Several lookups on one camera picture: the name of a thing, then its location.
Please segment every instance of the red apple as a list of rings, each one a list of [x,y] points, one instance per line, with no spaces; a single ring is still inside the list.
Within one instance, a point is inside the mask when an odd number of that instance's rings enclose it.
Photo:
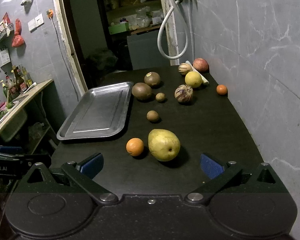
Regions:
[[[206,72],[209,69],[208,62],[203,58],[196,58],[193,67],[199,72]]]

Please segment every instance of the dark wooden table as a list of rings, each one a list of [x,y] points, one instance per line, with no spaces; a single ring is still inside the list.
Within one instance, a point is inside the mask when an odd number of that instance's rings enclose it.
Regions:
[[[237,161],[247,169],[263,162],[248,130],[227,97],[216,93],[217,83],[207,73],[208,87],[194,91],[192,105],[180,105],[174,91],[184,84],[178,67],[142,69],[108,75],[103,85],[117,82],[143,82],[150,72],[159,73],[163,85],[154,94],[163,92],[167,101],[142,103],[131,99],[131,108],[125,129],[108,140],[70,141],[60,143],[52,156],[52,167],[60,167],[67,161],[80,162],[96,152],[104,156],[104,168],[94,181],[117,195],[136,194],[186,194],[209,179],[200,169],[201,153],[209,153],[223,162]],[[146,114],[150,110],[159,113],[162,121],[150,123]],[[131,138],[140,138],[148,145],[152,129],[167,129],[175,133],[181,150],[176,159],[160,163],[150,153],[133,158],[126,152]]]

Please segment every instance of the small orange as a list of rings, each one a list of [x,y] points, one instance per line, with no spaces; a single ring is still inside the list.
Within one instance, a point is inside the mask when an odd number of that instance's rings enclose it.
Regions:
[[[131,156],[139,156],[145,148],[143,141],[139,138],[133,138],[127,142],[126,149]]]
[[[217,86],[217,93],[219,95],[224,96],[224,95],[226,95],[228,93],[228,89],[227,89],[227,87],[225,85],[218,85]]]

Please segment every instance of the metal bolt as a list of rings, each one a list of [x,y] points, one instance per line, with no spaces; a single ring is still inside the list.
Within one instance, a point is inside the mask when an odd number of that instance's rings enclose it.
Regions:
[[[112,193],[104,193],[104,194],[100,195],[100,199],[103,202],[113,202],[113,201],[117,200],[117,196]]]
[[[154,204],[155,203],[155,199],[148,199],[148,204]]]
[[[187,195],[187,198],[191,201],[199,201],[203,199],[203,196],[200,193],[190,193]]]

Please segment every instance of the white switch plate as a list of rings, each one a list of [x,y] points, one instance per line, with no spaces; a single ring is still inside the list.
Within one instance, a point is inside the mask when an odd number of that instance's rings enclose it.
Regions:
[[[32,31],[35,28],[38,28],[42,24],[44,24],[44,21],[43,21],[42,14],[40,14],[36,18],[34,18],[30,22],[28,22],[29,31]]]

